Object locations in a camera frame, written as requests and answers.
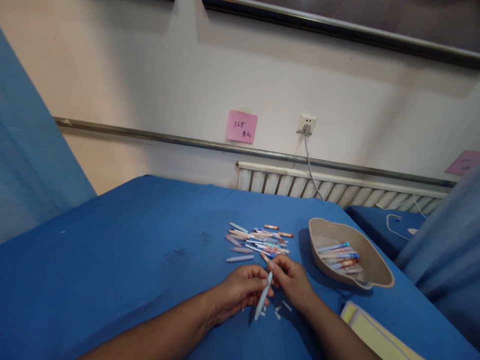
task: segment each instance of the hand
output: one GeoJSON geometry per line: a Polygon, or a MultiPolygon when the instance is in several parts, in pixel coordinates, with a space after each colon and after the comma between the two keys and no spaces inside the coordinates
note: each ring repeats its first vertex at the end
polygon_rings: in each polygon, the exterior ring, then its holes
{"type": "Polygon", "coordinates": [[[313,299],[317,298],[303,266],[286,255],[277,255],[268,262],[275,283],[280,285],[292,305],[304,313],[313,299]]]}
{"type": "MultiPolygon", "coordinates": [[[[268,272],[258,265],[238,267],[224,281],[213,287],[209,292],[215,304],[212,325],[219,325],[246,306],[257,306],[260,295],[268,285],[268,272]]],[[[274,296],[272,288],[268,296],[274,296]]]]}

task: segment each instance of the radiator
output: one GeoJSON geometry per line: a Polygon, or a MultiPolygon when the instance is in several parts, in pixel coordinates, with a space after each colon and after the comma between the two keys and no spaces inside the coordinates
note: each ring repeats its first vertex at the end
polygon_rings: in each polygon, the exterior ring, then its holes
{"type": "Polygon", "coordinates": [[[360,180],[308,171],[239,161],[238,189],[256,193],[283,195],[294,198],[315,198],[317,188],[323,199],[346,208],[352,205],[384,209],[398,207],[400,211],[430,214],[447,196],[445,191],[415,188],[401,184],[360,180]]]}

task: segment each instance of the blue bed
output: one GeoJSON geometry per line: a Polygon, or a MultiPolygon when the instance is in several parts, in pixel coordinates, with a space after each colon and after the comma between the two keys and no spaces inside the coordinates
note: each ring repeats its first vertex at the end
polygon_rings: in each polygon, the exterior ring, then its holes
{"type": "Polygon", "coordinates": [[[408,229],[418,230],[426,220],[420,213],[383,210],[378,207],[350,206],[345,209],[345,212],[392,261],[407,245],[407,239],[412,238],[413,235],[408,232],[408,229]],[[388,214],[402,217],[401,220],[398,220],[394,216],[390,216],[388,223],[390,229],[407,239],[389,231],[387,228],[388,214]]]}
{"type": "MultiPolygon", "coordinates": [[[[0,357],[78,357],[219,283],[239,265],[225,261],[233,253],[224,234],[235,222],[293,233],[291,257],[337,314],[352,300],[426,359],[480,359],[389,259],[396,280],[390,289],[362,292],[325,277],[310,251],[308,222],[315,217],[359,229],[338,205],[318,199],[155,176],[129,181],[0,246],[0,357]]],[[[265,265],[260,256],[246,264],[265,265]]],[[[277,291],[274,306],[282,299],[277,291]]],[[[305,320],[283,310],[278,320],[269,306],[250,326],[249,312],[240,312],[189,358],[321,357],[305,320]]]]}

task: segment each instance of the pile of pens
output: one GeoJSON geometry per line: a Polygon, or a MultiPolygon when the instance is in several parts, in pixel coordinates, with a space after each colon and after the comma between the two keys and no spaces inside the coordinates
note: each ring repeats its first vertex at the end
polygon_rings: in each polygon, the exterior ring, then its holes
{"type": "Polygon", "coordinates": [[[320,259],[341,274],[351,275],[361,273],[364,269],[359,265],[360,255],[350,246],[349,242],[343,244],[320,247],[316,249],[320,259]]]}
{"type": "Polygon", "coordinates": [[[251,255],[230,257],[226,261],[229,263],[251,260],[254,258],[254,250],[265,254],[270,258],[274,258],[278,254],[288,255],[290,251],[287,249],[288,241],[284,238],[293,238],[290,233],[280,232],[278,226],[265,225],[263,228],[256,227],[253,230],[247,229],[230,223],[232,229],[228,231],[225,238],[231,242],[235,247],[232,247],[232,251],[236,253],[246,253],[251,255]]]}

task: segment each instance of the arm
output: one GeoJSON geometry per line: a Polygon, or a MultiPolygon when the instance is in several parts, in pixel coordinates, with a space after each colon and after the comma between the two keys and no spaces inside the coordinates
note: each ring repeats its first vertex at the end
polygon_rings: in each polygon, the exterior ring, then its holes
{"type": "Polygon", "coordinates": [[[268,262],[268,267],[292,305],[311,324],[331,360],[372,359],[379,357],[355,332],[315,294],[304,268],[285,255],[268,262]]]}
{"type": "MultiPolygon", "coordinates": [[[[246,306],[256,305],[268,284],[267,277],[258,265],[241,266],[219,285],[114,337],[82,360],[183,359],[212,327],[246,306]]],[[[272,289],[268,295],[274,295],[272,289]]]]}

